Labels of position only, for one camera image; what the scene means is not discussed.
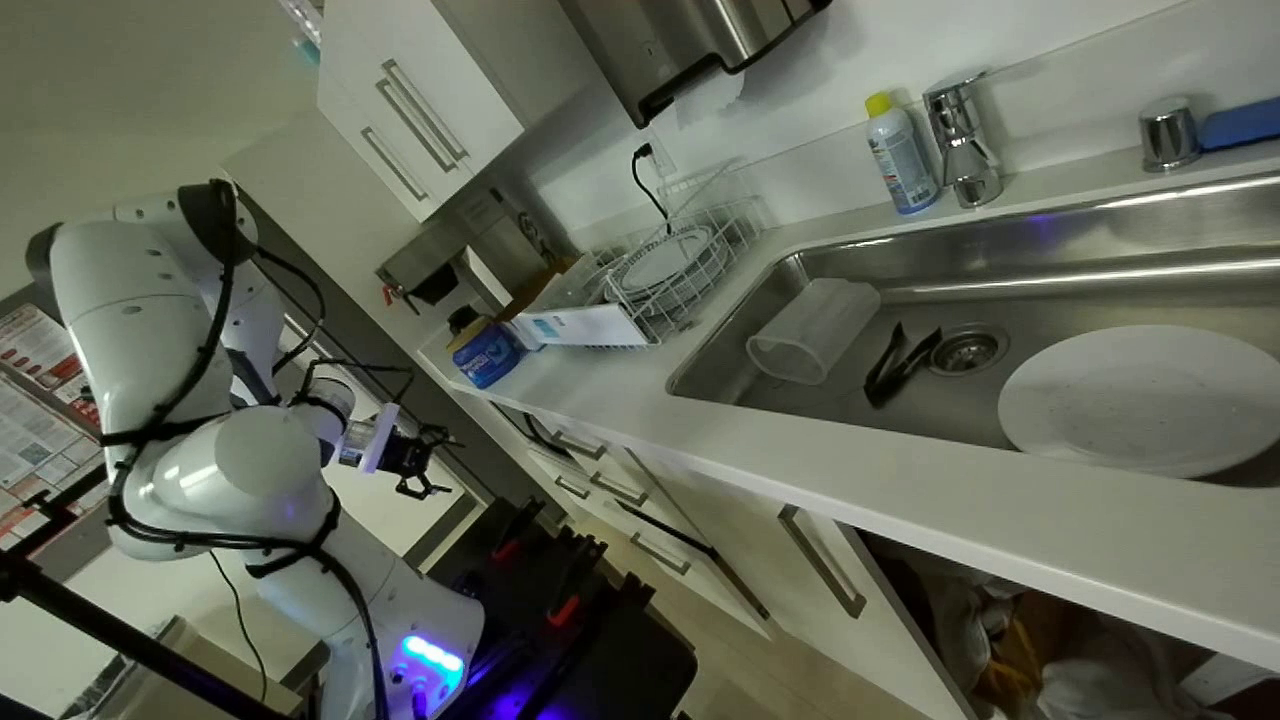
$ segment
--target kitchen counter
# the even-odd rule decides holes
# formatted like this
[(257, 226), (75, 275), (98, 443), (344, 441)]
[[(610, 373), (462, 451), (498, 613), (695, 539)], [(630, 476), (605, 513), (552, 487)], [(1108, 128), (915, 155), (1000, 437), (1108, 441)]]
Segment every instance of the kitchen counter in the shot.
[(1175, 177), (1145, 177), (1133, 150), (1061, 162), (1015, 177), (993, 207), (966, 214), (936, 207), (927, 219), (904, 224), (893, 207), (861, 207), (781, 226), (742, 259), (691, 330), (655, 348), (546, 348), (486, 392), (447, 363), (444, 327), (417, 356), (458, 392), (571, 421), (611, 443), (669, 454), (744, 492), (1280, 672), (1280, 487), (1108, 471), (669, 394), (669, 376), (761, 273), (796, 247), (1275, 167), (1275, 146), (1212, 155)]

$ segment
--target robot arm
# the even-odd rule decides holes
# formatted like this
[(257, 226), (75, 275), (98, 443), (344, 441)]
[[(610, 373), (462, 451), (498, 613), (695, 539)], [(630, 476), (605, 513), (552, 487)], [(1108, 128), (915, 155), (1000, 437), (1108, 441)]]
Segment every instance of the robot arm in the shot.
[[(284, 311), (252, 237), (228, 184), (198, 184), (34, 247), (101, 403), (112, 542), (143, 561), (246, 551), (257, 592), (334, 650), (323, 720), (437, 717), (486, 613), (421, 579), (323, 487), (344, 382), (271, 403)], [(234, 369), (262, 403), (238, 408)]]

